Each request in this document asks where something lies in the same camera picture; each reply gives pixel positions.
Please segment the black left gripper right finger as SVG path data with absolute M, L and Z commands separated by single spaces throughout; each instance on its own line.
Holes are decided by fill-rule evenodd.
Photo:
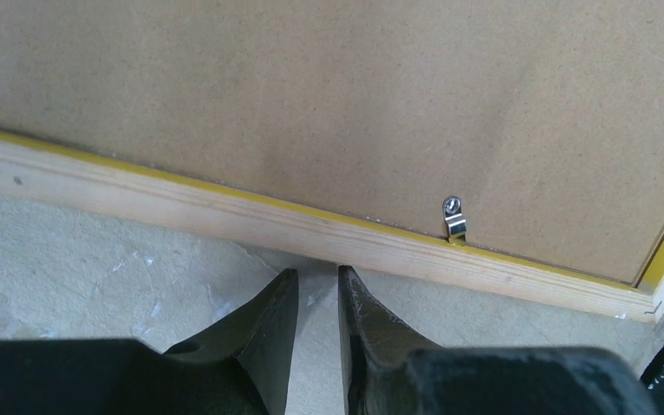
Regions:
M 338 269 L 349 414 L 654 414 L 616 354 L 591 347 L 446 348 L 377 300 L 355 269 Z

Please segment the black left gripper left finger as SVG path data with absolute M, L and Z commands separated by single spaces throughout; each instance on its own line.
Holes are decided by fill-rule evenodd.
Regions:
M 0 341 L 0 414 L 282 414 L 297 272 L 157 352 L 136 339 Z

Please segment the brown frame backing board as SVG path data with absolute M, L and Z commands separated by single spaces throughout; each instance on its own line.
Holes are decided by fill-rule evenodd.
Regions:
M 0 1 L 0 126 L 631 282 L 664 1 Z

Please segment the yellow picture frame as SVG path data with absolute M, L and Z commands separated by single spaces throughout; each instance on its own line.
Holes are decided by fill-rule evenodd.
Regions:
M 630 288 L 1 131 L 0 193 L 572 310 L 664 317 L 664 240 Z

